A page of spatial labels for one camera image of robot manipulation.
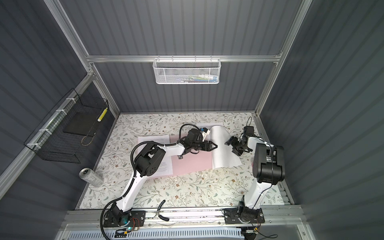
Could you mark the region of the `white paper sheet underneath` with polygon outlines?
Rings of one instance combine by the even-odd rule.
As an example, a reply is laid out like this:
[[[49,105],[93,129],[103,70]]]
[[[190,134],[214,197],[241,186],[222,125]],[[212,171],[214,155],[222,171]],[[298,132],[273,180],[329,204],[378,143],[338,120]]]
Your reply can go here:
[[[231,138],[227,129],[223,126],[213,126],[210,129],[209,141],[218,147],[211,151],[213,169],[232,168],[242,164],[240,157],[232,152],[232,146],[225,143]]]

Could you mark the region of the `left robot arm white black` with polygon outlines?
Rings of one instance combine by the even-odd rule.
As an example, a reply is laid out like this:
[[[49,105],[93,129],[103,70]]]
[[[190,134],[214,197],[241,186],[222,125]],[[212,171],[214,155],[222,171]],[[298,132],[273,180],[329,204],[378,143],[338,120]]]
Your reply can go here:
[[[198,128],[192,125],[187,136],[182,137],[175,143],[162,144],[155,141],[143,141],[137,144],[131,152],[130,161],[133,173],[121,197],[107,204],[111,208],[108,213],[111,219],[119,226],[127,226],[134,221],[131,214],[136,196],[145,181],[154,175],[165,157],[177,156],[179,158],[187,154],[198,154],[199,152],[211,152],[218,145],[205,139],[209,134],[207,128]]]

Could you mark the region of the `pink file folder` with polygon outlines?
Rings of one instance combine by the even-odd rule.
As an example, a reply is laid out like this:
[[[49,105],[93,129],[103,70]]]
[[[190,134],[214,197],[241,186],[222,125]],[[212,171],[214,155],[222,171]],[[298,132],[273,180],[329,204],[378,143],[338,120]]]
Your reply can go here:
[[[181,176],[213,168],[212,153],[188,153],[179,159],[178,156],[164,157],[158,170],[151,178]]]

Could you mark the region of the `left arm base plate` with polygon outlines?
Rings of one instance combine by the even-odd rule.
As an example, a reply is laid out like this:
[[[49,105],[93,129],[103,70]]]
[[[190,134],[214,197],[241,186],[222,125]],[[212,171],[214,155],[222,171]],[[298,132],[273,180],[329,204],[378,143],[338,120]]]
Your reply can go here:
[[[146,211],[131,211],[121,215],[107,211],[104,216],[103,227],[105,228],[128,228],[143,227],[146,219]]]

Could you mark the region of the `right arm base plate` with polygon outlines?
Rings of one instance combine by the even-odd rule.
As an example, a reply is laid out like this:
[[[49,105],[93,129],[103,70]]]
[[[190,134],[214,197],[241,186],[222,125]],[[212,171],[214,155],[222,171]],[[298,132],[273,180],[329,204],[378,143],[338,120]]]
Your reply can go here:
[[[222,209],[225,223],[227,225],[233,224],[263,224],[265,223],[265,217],[262,209],[248,209],[243,210],[235,208]]]

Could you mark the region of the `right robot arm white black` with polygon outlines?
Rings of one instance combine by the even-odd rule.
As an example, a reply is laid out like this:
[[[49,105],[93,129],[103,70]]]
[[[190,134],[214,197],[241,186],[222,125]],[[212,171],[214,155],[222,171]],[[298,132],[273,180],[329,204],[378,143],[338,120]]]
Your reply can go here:
[[[239,138],[231,137],[226,145],[232,146],[232,152],[254,154],[253,177],[249,191],[239,201],[237,208],[222,209],[225,223],[262,224],[265,222],[261,208],[264,197],[272,186],[285,179],[284,147],[270,144],[255,134],[254,127],[245,126]]]

